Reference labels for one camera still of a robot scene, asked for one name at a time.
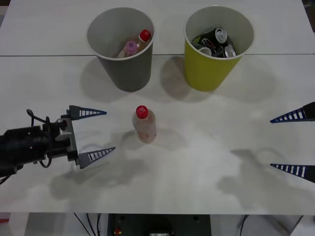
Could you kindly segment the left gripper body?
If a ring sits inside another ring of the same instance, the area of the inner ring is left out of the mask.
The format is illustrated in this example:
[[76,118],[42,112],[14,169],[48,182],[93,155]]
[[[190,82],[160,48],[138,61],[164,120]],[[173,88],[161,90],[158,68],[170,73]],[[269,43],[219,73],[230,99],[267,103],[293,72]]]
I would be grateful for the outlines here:
[[55,122],[45,122],[42,130],[48,139],[47,154],[51,158],[66,156],[68,161],[78,162],[78,150],[70,115],[62,115]]

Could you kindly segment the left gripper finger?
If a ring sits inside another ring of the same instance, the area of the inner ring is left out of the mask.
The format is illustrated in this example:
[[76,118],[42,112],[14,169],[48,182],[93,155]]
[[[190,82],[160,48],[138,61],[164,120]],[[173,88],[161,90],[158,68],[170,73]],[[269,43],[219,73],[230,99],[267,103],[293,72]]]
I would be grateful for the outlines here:
[[68,109],[68,114],[71,120],[80,120],[84,118],[103,116],[106,115],[107,112],[97,109],[83,108],[79,106],[70,105]]
[[84,169],[88,167],[89,165],[91,165],[92,163],[104,158],[115,149],[116,149],[115,147],[110,147],[110,148],[105,148],[101,150],[80,153],[78,155],[80,169]]

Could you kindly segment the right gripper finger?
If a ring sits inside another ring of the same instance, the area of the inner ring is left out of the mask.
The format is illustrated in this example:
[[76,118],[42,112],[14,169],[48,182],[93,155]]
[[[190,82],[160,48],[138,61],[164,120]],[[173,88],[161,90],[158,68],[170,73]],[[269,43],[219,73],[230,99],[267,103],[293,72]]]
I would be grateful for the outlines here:
[[270,120],[271,123],[305,122],[315,120],[315,102]]
[[296,177],[300,177],[302,179],[315,183],[314,165],[286,165],[271,163],[270,166]]

